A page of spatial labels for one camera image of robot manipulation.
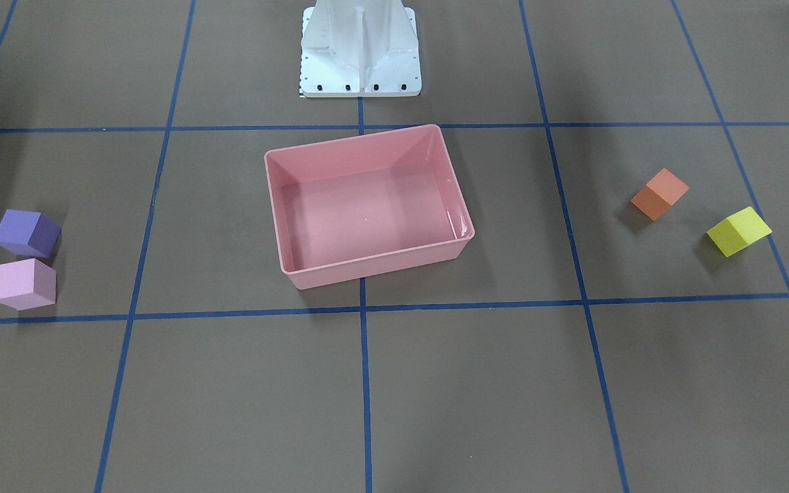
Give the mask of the orange foam block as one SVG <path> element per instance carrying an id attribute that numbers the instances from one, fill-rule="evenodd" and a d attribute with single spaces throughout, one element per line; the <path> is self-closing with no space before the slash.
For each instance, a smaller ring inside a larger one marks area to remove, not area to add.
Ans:
<path id="1" fill-rule="evenodd" d="M 652 221 L 658 220 L 689 191 L 686 182 L 669 169 L 662 168 L 630 200 L 633 206 Z"/>

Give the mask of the yellow foam block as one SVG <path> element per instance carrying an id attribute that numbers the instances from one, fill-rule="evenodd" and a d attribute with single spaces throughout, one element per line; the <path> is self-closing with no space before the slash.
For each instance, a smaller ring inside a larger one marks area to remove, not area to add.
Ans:
<path id="1" fill-rule="evenodd" d="M 771 228 L 757 210 L 748 206 L 727 216 L 705 234 L 725 257 L 731 257 L 771 235 Z"/>

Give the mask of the purple foam block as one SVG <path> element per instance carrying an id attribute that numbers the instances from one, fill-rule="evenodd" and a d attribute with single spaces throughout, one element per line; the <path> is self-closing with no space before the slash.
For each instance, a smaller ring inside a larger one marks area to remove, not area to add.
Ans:
<path id="1" fill-rule="evenodd" d="M 8 209 L 0 221 L 0 247 L 15 255 L 49 258 L 62 227 L 33 210 Z"/>

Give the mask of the pink foam block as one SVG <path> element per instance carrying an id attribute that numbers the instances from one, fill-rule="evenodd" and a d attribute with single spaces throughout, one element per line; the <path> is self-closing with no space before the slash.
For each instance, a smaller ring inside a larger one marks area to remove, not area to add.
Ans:
<path id="1" fill-rule="evenodd" d="M 37 259 L 0 264 L 0 305 L 25 311 L 53 305 L 57 273 Z"/>

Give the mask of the pink plastic bin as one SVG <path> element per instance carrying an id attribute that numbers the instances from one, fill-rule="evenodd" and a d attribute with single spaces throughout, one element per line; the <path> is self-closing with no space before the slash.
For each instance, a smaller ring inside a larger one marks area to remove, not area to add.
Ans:
<path id="1" fill-rule="evenodd" d="M 299 290 L 451 261 L 475 228 L 438 125 L 264 156 L 279 268 Z"/>

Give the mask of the white pedestal column base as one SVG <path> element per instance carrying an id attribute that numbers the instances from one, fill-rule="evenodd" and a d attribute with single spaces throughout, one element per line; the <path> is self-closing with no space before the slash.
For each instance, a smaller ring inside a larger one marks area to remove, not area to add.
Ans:
<path id="1" fill-rule="evenodd" d="M 300 62 L 301 97 L 418 96 L 416 13 L 401 1 L 317 1 L 303 11 Z"/>

